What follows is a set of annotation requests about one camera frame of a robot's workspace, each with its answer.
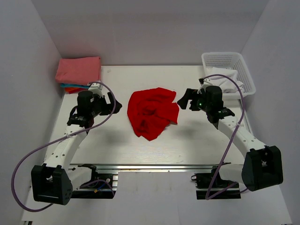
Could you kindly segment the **red t shirt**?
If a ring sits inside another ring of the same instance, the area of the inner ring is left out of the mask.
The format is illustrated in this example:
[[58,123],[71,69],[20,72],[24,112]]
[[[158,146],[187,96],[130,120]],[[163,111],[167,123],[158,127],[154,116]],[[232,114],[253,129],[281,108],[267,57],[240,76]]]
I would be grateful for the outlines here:
[[176,92],[164,88],[135,91],[128,102],[127,116],[136,136],[156,139],[171,123],[178,124]]

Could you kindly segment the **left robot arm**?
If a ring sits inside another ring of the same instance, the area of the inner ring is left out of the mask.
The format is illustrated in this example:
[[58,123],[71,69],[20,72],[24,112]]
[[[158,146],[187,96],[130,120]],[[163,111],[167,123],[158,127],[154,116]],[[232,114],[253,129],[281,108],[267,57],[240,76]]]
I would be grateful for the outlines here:
[[74,191],[81,187],[94,187],[99,182],[96,167],[82,164],[70,168],[71,161],[88,133],[96,128],[94,118],[110,118],[122,105],[108,92],[109,102],[100,91],[81,91],[77,105],[69,114],[63,140],[42,165],[31,170],[33,198],[37,202],[66,205]]

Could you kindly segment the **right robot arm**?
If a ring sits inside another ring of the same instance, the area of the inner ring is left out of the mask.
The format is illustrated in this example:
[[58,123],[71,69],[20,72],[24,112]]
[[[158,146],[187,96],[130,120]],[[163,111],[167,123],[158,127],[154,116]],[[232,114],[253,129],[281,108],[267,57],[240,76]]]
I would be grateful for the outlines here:
[[259,141],[239,123],[235,114],[224,106],[218,86],[187,89],[177,104],[183,110],[204,111],[208,121],[229,138],[228,147],[234,144],[244,157],[241,165],[226,163],[221,158],[210,174],[197,176],[200,188],[231,188],[242,183],[253,192],[283,183],[279,148]]

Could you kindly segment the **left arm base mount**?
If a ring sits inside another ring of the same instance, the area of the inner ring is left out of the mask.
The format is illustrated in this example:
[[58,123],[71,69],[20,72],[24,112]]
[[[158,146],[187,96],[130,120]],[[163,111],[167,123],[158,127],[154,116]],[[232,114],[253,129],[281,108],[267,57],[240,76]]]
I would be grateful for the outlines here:
[[73,185],[73,199],[113,199],[118,173],[92,164],[72,165],[67,171]]

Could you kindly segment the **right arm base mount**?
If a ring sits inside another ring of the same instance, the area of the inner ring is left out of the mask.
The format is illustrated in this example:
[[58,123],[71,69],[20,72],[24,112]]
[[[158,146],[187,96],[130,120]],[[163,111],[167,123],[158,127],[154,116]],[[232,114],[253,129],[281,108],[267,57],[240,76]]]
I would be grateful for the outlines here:
[[[213,178],[216,168],[217,166],[215,165],[212,167],[212,169],[209,170],[209,172],[195,173],[194,175],[191,176],[191,180],[195,183],[196,186],[197,200],[206,199],[205,198],[206,193],[208,191],[210,182]],[[214,195],[215,193],[221,191],[222,189],[230,186],[233,183],[234,183],[233,181],[222,180],[220,178],[220,175],[218,174],[212,185],[209,196]],[[241,198],[240,187],[239,184],[236,183],[231,188],[213,197],[212,200],[229,200],[229,199],[240,199],[240,198]]]

